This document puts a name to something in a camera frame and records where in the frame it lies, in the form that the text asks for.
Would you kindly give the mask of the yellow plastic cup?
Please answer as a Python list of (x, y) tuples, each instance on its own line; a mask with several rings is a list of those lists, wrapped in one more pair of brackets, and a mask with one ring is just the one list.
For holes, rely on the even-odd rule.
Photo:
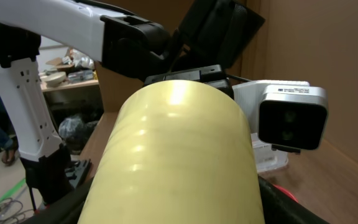
[(202, 83), (141, 88), (119, 111), (79, 222), (263, 223), (245, 114)]

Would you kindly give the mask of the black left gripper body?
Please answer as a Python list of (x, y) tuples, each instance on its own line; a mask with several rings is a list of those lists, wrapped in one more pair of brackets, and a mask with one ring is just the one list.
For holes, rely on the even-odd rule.
[(237, 1), (197, 0), (175, 31), (180, 50), (189, 47), (169, 72), (153, 74), (144, 86), (168, 81), (190, 80), (204, 83), (234, 98), (224, 71), (232, 67), (265, 19)]

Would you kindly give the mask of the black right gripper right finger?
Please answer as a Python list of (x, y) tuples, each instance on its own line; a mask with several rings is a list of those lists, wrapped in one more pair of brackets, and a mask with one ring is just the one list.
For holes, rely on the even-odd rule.
[(266, 224), (328, 224), (263, 177), (258, 181)]

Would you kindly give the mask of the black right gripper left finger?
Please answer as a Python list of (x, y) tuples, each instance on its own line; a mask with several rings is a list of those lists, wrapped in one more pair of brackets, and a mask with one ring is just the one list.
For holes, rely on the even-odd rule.
[(93, 178), (23, 224), (77, 224)]

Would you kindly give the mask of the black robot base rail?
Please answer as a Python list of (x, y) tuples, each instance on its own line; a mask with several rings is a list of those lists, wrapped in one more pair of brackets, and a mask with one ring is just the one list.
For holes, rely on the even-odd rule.
[(79, 187), (85, 181), (90, 167), (90, 159), (70, 162), (69, 166), (65, 169), (65, 174), (74, 189)]

